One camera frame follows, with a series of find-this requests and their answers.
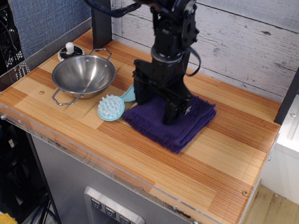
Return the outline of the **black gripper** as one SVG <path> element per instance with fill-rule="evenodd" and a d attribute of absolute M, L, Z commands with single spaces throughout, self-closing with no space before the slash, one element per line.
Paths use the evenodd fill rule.
<path fill-rule="evenodd" d="M 136 59 L 134 64 L 134 92 L 139 105 L 145 104 L 155 93 L 165 99 L 163 123 L 167 125 L 181 113 L 190 112 L 193 98 L 183 80 L 188 66 L 187 58 L 172 64 L 155 59 L 151 62 Z"/>

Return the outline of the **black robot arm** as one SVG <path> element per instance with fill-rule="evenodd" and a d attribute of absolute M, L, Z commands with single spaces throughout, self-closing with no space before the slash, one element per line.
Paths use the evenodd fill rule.
<path fill-rule="evenodd" d="M 166 101 L 163 123 L 171 124 L 181 113 L 188 113 L 192 94 L 183 82 L 192 44 L 199 34 L 196 28 L 196 0 L 133 0 L 149 5 L 155 41 L 152 61 L 135 60 L 134 88 L 138 104 L 145 104 L 153 94 Z"/>

